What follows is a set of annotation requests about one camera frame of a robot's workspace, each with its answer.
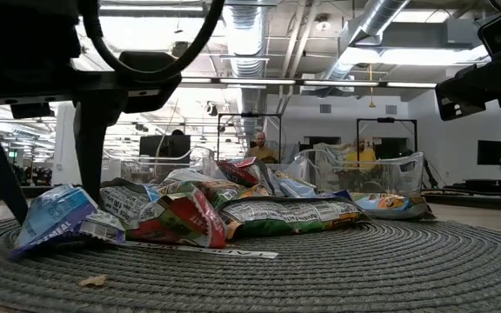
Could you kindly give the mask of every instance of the computer screen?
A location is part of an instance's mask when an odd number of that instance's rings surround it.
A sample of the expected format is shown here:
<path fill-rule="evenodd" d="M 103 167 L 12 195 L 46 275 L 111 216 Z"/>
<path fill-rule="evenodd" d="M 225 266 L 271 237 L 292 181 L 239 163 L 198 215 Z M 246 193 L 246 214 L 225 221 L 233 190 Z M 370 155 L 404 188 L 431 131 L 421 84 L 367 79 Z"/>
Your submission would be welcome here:
<path fill-rule="evenodd" d="M 182 157 L 190 150 L 190 136 L 174 135 L 166 136 L 162 142 L 162 147 L 159 153 L 157 147 L 162 141 L 161 136 L 144 136 L 140 137 L 140 155 L 160 157 Z M 188 163 L 190 156 L 184 157 L 181 160 L 170 160 L 168 163 Z"/>
<path fill-rule="evenodd" d="M 501 165 L 501 141 L 479 140 L 478 165 Z"/>

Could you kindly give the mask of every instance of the gray rug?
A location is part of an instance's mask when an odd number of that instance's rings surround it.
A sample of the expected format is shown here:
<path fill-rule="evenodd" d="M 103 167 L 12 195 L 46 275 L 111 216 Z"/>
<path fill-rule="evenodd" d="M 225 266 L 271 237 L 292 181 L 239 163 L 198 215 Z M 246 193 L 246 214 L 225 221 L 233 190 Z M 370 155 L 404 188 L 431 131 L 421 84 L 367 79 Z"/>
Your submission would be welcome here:
<path fill-rule="evenodd" d="M 501 233 L 459 223 L 362 223 L 249 238 L 275 259 L 108 247 L 11 261 L 0 223 L 0 306 L 32 312 L 501 312 Z M 107 274 L 101 288 L 87 276 Z"/>

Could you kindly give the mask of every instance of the person in yellow shirt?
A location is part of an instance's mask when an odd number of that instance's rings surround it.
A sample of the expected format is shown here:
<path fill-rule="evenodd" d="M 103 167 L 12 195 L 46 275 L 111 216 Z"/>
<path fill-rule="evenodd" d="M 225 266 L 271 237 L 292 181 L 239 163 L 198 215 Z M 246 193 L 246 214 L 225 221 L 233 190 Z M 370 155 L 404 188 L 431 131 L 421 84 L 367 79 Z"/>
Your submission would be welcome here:
<path fill-rule="evenodd" d="M 246 157 L 256 157 L 265 163 L 276 163 L 277 158 L 274 150 L 266 147 L 266 134 L 263 131 L 259 131 L 255 136 L 255 142 L 257 146 L 250 148 L 247 151 Z"/>
<path fill-rule="evenodd" d="M 375 162 L 376 161 L 376 155 L 374 153 L 373 149 L 366 149 L 364 146 L 364 138 L 360 138 L 358 142 L 358 161 L 359 162 Z M 353 151 L 349 153 L 345 157 L 345 161 L 357 161 L 357 151 Z M 347 166 L 352 166 L 352 167 L 357 167 L 359 166 L 362 170 L 370 170 L 372 169 L 376 164 L 374 163 L 349 163 L 346 164 Z"/>

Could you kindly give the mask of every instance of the pile of snack bags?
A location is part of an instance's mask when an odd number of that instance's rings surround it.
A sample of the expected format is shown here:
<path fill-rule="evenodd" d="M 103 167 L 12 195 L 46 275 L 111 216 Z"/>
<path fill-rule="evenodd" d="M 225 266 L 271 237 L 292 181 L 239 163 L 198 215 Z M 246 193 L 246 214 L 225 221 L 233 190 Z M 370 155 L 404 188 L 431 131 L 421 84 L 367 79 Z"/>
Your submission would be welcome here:
<path fill-rule="evenodd" d="M 104 182 L 99 203 L 80 187 L 56 187 L 32 202 L 14 253 L 62 236 L 223 248 L 240 236 L 331 230 L 372 218 L 435 218 L 421 196 L 324 192 L 255 157 L 209 165 L 173 170 L 161 183 Z"/>

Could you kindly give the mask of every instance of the blue snack bag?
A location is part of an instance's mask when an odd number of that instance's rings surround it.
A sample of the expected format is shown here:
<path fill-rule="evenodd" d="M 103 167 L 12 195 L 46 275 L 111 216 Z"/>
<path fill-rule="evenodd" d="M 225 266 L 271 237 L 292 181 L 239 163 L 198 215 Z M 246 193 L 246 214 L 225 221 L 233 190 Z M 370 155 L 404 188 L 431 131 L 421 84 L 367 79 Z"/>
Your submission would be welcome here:
<path fill-rule="evenodd" d="M 13 255 L 73 231 L 88 215 L 97 212 L 97 204 L 86 191 L 65 184 L 44 192 L 32 201 Z"/>

